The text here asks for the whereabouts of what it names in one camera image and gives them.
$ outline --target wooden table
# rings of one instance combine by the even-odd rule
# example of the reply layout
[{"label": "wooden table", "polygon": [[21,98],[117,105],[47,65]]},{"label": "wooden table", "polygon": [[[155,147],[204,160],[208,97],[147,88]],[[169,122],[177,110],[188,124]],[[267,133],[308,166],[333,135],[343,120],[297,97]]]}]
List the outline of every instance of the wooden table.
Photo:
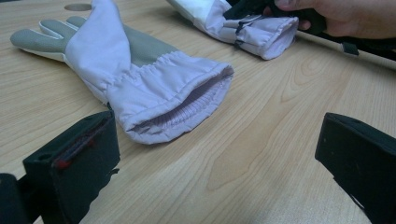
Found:
[{"label": "wooden table", "polygon": [[[24,158],[106,110],[65,64],[9,41],[43,19],[89,15],[65,10],[71,3],[89,2],[0,4],[1,173],[22,177]],[[117,4],[127,25],[191,56],[228,62],[235,74],[219,109],[171,143],[139,145],[118,127],[120,172],[82,223],[369,223],[314,154],[326,112],[396,136],[394,62],[349,57],[306,35],[267,62],[201,33],[165,1]]]}]

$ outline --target white glove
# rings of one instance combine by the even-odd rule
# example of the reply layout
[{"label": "white glove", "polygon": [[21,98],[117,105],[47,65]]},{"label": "white glove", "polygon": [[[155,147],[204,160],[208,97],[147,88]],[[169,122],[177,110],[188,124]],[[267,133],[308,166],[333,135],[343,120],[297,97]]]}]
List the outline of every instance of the white glove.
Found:
[{"label": "white glove", "polygon": [[253,16],[228,20],[223,13],[231,8],[225,0],[167,0],[183,17],[208,35],[239,46],[264,60],[283,53],[295,37],[298,18]]},{"label": "white glove", "polygon": [[110,103],[136,142],[167,142],[191,131],[215,111],[229,89],[230,65],[192,58],[123,27],[111,0],[93,0],[92,14],[79,29],[73,21],[42,21],[44,35],[22,30],[11,42],[65,61],[97,98]]}]

